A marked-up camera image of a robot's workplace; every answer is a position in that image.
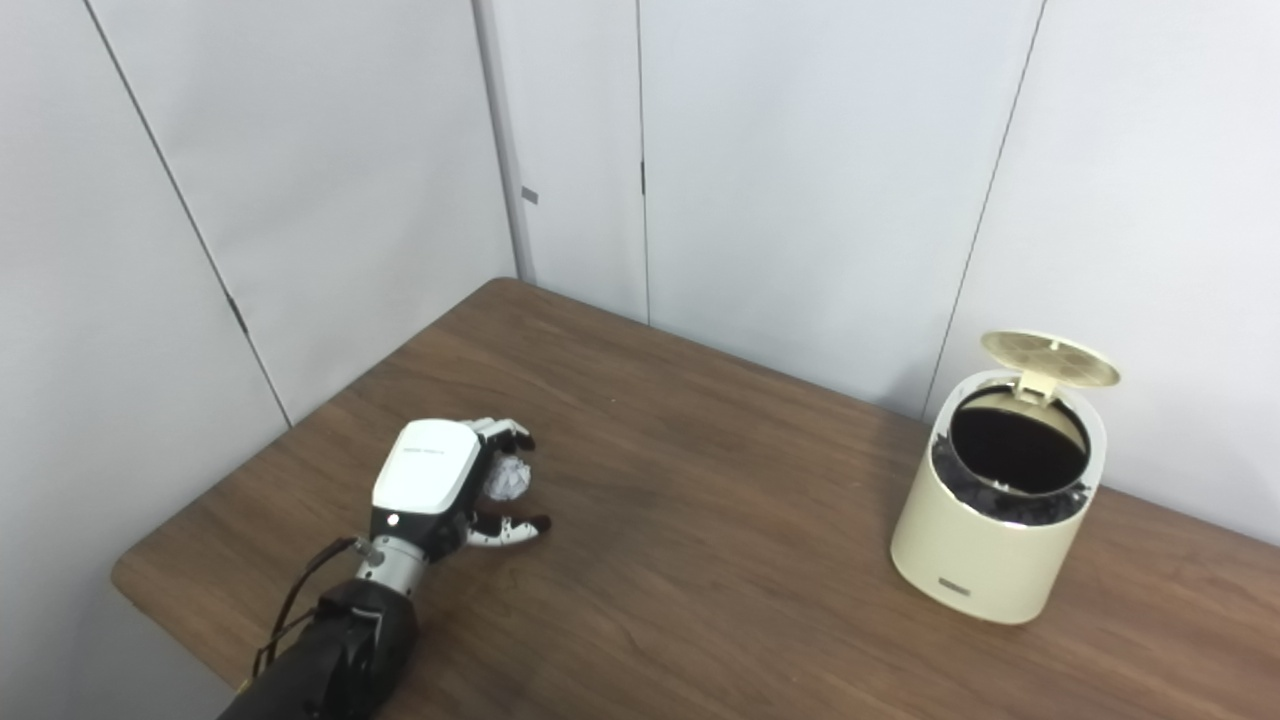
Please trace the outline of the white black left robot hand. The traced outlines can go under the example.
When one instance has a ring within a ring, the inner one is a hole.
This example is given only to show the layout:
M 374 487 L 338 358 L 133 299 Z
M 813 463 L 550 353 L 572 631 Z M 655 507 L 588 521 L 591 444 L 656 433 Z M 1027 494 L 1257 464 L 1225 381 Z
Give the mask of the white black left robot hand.
M 370 536 L 416 548 L 428 564 L 465 546 L 521 544 L 548 533 L 547 515 L 513 518 L 479 507 L 500 459 L 532 451 L 512 419 L 420 419 L 398 434 L 372 487 Z

